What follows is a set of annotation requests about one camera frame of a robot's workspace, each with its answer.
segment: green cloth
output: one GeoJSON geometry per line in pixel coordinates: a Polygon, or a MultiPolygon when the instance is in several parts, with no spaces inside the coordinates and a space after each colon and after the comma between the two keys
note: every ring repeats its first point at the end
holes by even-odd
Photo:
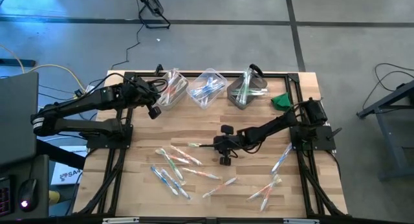
{"type": "Polygon", "coordinates": [[[290,108],[289,94],[285,93],[283,95],[272,98],[272,103],[276,110],[286,111],[290,108]]]}

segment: transparent bin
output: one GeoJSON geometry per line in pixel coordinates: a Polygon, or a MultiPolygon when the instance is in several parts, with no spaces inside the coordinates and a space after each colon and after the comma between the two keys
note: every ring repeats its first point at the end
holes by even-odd
{"type": "Polygon", "coordinates": [[[226,85],[227,79],[210,68],[187,87],[187,93],[196,104],[206,109],[224,91],[226,85]]]}
{"type": "Polygon", "coordinates": [[[161,97],[157,100],[157,106],[168,111],[186,94],[188,80],[176,69],[168,71],[162,78],[168,81],[168,87],[161,93],[161,97]]]}
{"type": "MultiPolygon", "coordinates": [[[[248,84],[249,90],[261,90],[266,88],[267,82],[262,78],[263,73],[260,68],[254,64],[250,65],[249,68],[251,69],[251,77],[248,84]]],[[[257,97],[255,95],[248,95],[246,97],[246,104],[242,104],[237,101],[237,90],[242,88],[244,81],[245,78],[244,75],[242,75],[227,87],[227,98],[241,110],[246,109],[246,107],[257,97]]]]}

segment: wooden table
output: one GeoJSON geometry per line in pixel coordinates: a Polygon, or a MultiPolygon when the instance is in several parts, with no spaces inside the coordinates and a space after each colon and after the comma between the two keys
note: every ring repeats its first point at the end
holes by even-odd
{"type": "MultiPolygon", "coordinates": [[[[123,74],[125,71],[109,71],[123,74]]],[[[299,73],[303,99],[320,98],[315,73],[299,73]]],[[[105,85],[122,82],[121,77],[111,76],[105,85]]],[[[246,202],[246,198],[270,182],[269,171],[280,158],[290,142],[289,130],[285,129],[266,139],[256,154],[237,151],[238,159],[231,166],[219,164],[219,154],[211,148],[189,148],[188,142],[209,144],[216,135],[222,135],[220,127],[228,124],[237,129],[260,126],[282,112],[275,111],[270,98],[285,90],[280,78],[267,79],[270,93],[260,96],[245,110],[237,109],[226,98],[224,92],[208,109],[202,110],[185,96],[171,111],[165,111],[155,120],[148,117],[146,108],[136,108],[133,112],[133,143],[127,150],[124,172],[120,186],[117,216],[180,216],[180,217],[272,217],[303,218],[306,216],[301,181],[296,154],[291,152],[279,170],[282,183],[274,188],[267,208],[260,213],[262,198],[246,202]],[[163,147],[173,153],[170,145],[177,146],[200,160],[204,166],[190,166],[195,170],[208,172],[222,177],[222,181],[200,177],[182,172],[186,180],[183,186],[192,197],[190,201],[183,196],[174,196],[149,169],[154,164],[165,168],[173,175],[166,161],[155,153],[163,147]],[[238,180],[211,197],[201,196],[212,188],[232,177],[238,180]]],[[[100,111],[97,120],[115,118],[115,111],[100,111]]],[[[96,193],[102,183],[108,150],[96,150],[86,159],[83,178],[76,198],[74,210],[82,209],[96,193]]],[[[324,151],[315,152],[315,161],[321,187],[334,204],[344,213],[347,212],[342,186],[334,160],[324,151]]],[[[111,187],[106,208],[110,203],[111,187]]],[[[313,189],[310,189],[312,207],[316,210],[313,189]]]]}

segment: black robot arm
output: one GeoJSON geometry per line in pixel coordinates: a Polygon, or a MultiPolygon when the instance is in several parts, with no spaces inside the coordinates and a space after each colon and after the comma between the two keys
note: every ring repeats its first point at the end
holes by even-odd
{"type": "Polygon", "coordinates": [[[161,114],[159,107],[153,107],[160,97],[160,91],[157,89],[160,85],[165,87],[166,81],[146,82],[140,77],[124,78],[123,83],[89,91],[75,100],[47,104],[37,114],[32,115],[33,131],[41,137],[55,135],[61,131],[77,131],[83,137],[105,135],[109,138],[123,138],[126,129],[119,119],[97,122],[69,120],[64,117],[93,109],[102,111],[147,106],[149,116],[154,119],[161,114]]]}
{"type": "Polygon", "coordinates": [[[223,125],[221,126],[221,132],[224,135],[214,137],[213,144],[200,145],[200,147],[214,147],[222,154],[220,164],[230,166],[231,157],[238,157],[234,150],[256,153],[268,136],[293,126],[299,126],[303,130],[301,132],[306,133],[302,136],[303,139],[311,140],[311,138],[316,137],[314,135],[315,128],[324,125],[326,121],[327,117],[321,102],[310,98],[308,101],[292,106],[280,117],[276,117],[259,127],[240,129],[236,135],[233,135],[233,127],[223,125]],[[297,120],[295,115],[297,110],[300,110],[300,115],[305,117],[305,122],[297,120]]]}

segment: gray floor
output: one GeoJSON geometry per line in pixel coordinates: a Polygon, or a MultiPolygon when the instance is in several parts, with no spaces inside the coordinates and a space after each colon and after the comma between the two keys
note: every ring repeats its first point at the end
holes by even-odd
{"type": "MultiPolygon", "coordinates": [[[[171,19],[289,20],[285,0],[160,1],[171,19]]],[[[298,21],[414,22],[411,0],[292,1],[298,21]]],[[[4,16],[134,19],[136,11],[135,0],[5,0],[0,6],[0,14],[4,16]]],[[[0,43],[20,58],[70,67],[88,83],[104,76],[112,64],[124,60],[125,48],[135,44],[139,27],[0,22],[0,43]]],[[[359,218],[412,222],[413,178],[388,182],[377,179],[379,171],[390,169],[384,140],[375,118],[359,120],[355,113],[361,110],[362,102],[376,83],[374,65],[388,62],[414,67],[414,28],[299,27],[298,32],[306,70],[318,76],[330,123],[343,128],[336,143],[349,213],[359,218]]],[[[266,71],[298,71],[288,26],[173,25],[170,30],[144,28],[139,39],[141,44],[129,51],[130,62],[119,69],[154,69],[161,63],[168,69],[241,70],[256,63],[266,71]]],[[[0,51],[0,57],[9,55],[0,51]]],[[[380,68],[380,75],[391,70],[380,68]]],[[[18,73],[16,67],[5,67],[0,75],[18,73]]],[[[44,68],[39,73],[43,85],[77,89],[76,82],[65,71],[44,68]]],[[[396,87],[408,81],[407,76],[397,74],[387,78],[385,84],[396,87]]],[[[387,91],[378,88],[369,103],[386,94],[387,91]]],[[[40,105],[53,101],[39,98],[40,105]]],[[[390,122],[402,122],[405,129],[412,128],[410,113],[393,115],[389,114],[390,122]]],[[[55,143],[79,144],[76,140],[55,143]]],[[[50,214],[62,215],[64,205],[53,207],[50,214]]]]}

